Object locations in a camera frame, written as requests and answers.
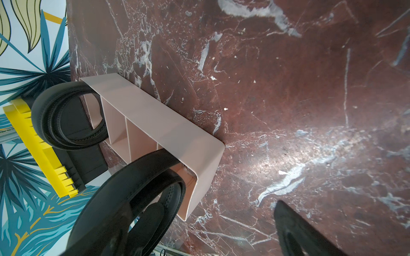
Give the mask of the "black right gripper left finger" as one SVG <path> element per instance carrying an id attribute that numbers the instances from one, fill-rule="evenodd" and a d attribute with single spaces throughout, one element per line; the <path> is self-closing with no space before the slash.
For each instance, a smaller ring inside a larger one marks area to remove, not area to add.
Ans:
<path id="1" fill-rule="evenodd" d="M 164 216 L 161 203 L 151 204 L 141 214 L 139 220 L 128 234 L 125 256 L 149 256 L 152 242 Z"/>

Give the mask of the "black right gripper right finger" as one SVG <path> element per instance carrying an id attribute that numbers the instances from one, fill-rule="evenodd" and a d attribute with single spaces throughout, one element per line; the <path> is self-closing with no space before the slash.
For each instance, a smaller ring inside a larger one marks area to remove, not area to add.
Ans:
<path id="1" fill-rule="evenodd" d="M 273 216 L 284 256 L 346 255 L 284 201 L 277 202 Z"/>

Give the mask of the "long black leather belt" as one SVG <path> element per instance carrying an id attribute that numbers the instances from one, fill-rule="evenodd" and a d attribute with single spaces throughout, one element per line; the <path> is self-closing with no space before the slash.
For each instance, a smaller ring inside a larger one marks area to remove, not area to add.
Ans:
<path id="1" fill-rule="evenodd" d="M 88 201 L 70 233 L 64 256 L 125 256 L 128 234 L 148 206 L 161 203 L 164 216 L 152 249 L 175 219 L 186 184 L 165 149 L 149 153 L 111 176 Z"/>

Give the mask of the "pink plastic divided organizer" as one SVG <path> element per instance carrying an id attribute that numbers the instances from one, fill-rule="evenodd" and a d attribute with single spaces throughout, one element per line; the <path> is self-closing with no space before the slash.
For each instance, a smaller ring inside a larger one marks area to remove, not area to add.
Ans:
<path id="1" fill-rule="evenodd" d="M 178 159 L 172 170 L 186 194 L 177 215 L 186 221 L 211 186 L 224 144 L 119 74 L 81 81 L 100 95 L 106 142 L 127 164 L 162 148 Z"/>

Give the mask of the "black belt with buckle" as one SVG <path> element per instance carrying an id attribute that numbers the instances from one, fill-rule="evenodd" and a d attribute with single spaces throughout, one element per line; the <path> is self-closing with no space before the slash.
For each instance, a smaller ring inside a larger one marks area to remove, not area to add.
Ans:
<path id="1" fill-rule="evenodd" d="M 98 126 L 80 139 L 70 139 L 62 129 L 61 119 L 68 103 L 76 97 L 93 94 L 103 114 L 98 94 L 86 83 L 60 83 L 43 91 L 31 108 L 32 124 L 37 135 L 47 144 L 61 150 L 81 150 L 100 144 L 108 138 L 108 129 L 103 117 Z"/>

